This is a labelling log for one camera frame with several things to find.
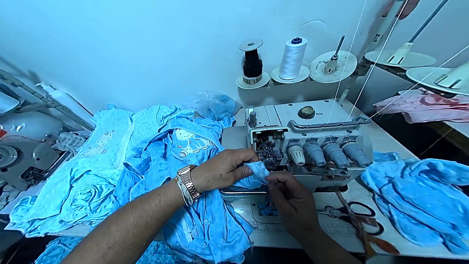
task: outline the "watch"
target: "watch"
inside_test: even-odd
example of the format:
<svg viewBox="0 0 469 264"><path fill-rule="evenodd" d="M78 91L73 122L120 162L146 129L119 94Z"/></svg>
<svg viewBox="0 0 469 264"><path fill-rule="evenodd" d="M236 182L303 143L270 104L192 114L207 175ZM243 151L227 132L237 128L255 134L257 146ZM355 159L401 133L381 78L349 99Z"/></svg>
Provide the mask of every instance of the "watch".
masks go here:
<svg viewBox="0 0 469 264"><path fill-rule="evenodd" d="M190 197L195 200L200 197L200 192L194 187L192 178L190 177L190 171L195 168L195 165L187 165L184 168L177 171L177 175L181 178L182 183L186 186L189 191Z"/></svg>

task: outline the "sewing machine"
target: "sewing machine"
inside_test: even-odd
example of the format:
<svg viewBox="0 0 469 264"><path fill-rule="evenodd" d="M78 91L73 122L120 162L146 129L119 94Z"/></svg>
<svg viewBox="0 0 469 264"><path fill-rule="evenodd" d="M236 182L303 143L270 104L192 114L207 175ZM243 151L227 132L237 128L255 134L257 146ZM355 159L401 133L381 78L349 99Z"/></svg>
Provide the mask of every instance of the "sewing machine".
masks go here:
<svg viewBox="0 0 469 264"><path fill-rule="evenodd" d="M346 186L373 161L373 147L360 125L366 116L349 117L330 100L268 105L242 109L245 125L226 128L222 146L254 148L269 171L289 171L311 192L316 188ZM221 190L232 202L246 195L267 194L265 186Z"/></svg>

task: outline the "plastic bag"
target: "plastic bag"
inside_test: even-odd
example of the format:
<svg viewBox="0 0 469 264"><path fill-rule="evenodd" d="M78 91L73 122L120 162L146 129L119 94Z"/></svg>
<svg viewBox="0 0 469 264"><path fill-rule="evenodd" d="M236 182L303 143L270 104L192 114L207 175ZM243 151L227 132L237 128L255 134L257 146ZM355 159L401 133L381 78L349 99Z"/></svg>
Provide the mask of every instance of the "plastic bag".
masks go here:
<svg viewBox="0 0 469 264"><path fill-rule="evenodd" d="M191 96L190 102L184 104L183 108L195 110L202 117L220 121L227 116L234 116L241 104L224 93L204 91Z"/></svg>

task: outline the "white wall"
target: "white wall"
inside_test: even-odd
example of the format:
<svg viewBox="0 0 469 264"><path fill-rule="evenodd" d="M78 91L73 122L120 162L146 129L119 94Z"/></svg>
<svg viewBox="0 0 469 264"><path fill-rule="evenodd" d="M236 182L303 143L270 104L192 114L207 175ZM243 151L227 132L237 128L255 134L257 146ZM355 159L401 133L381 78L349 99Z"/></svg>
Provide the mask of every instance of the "white wall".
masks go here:
<svg viewBox="0 0 469 264"><path fill-rule="evenodd" d="M239 45L249 38L262 38L259 53L268 73L280 64L285 41L297 35L309 38L307 62L335 49L341 35L346 35L343 48L348 50L364 1L4 1L0 68L22 80L33 71L92 112L104 109L107 103L132 111L179 103L207 89L240 97L244 104L307 100L318 93L334 95L337 84L238 89L235 80L243 60ZM388 46L394 48L408 40L439 2L422 0L409 18L399 22ZM367 1L354 54L363 47L371 23L386 3ZM463 11L468 4L467 0L449 1L442 10L444 18L437 16L435 22L456 25L456 20L466 21ZM457 27L461 35L467 31L463 26ZM456 37L457 30L444 28L432 22L417 39L415 49L440 62L467 43ZM447 42L432 36L435 31L452 37ZM400 90L394 77L386 77L391 82L382 81L386 74L374 78L379 71L373 72L359 106L366 108Z"/></svg>

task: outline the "hand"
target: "hand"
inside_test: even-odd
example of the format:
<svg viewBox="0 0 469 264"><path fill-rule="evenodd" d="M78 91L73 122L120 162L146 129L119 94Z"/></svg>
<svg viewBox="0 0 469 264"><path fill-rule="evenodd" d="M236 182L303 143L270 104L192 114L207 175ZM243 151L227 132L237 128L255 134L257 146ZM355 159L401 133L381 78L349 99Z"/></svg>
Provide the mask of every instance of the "hand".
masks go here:
<svg viewBox="0 0 469 264"><path fill-rule="evenodd" d="M243 162L259 160L253 148L225 149L213 158L194 168L190 176L194 187L200 193L232 186L238 180L252 175L247 166L240 166Z"/></svg>
<svg viewBox="0 0 469 264"><path fill-rule="evenodd" d="M404 6L404 4L406 3L407 1L407 4L406 6L404 7L404 10L402 10L402 7L399 9L399 12L397 12L397 14L401 14L399 16L399 20L401 19L404 19L406 18L408 15L410 15L410 13L412 13L412 11L414 11L414 9L417 7L417 4L419 3L420 0L404 0L402 2L402 6ZM391 3L389 3L389 5L386 7L385 11L384 11L384 14L383 14L383 17L387 16L387 14L389 13L389 11L391 10L391 8L393 7L393 4L394 2L392 1Z"/></svg>
<svg viewBox="0 0 469 264"><path fill-rule="evenodd" d="M274 172L265 178L279 210L282 224L297 241L321 231L316 203L311 192L290 172Z"/></svg>

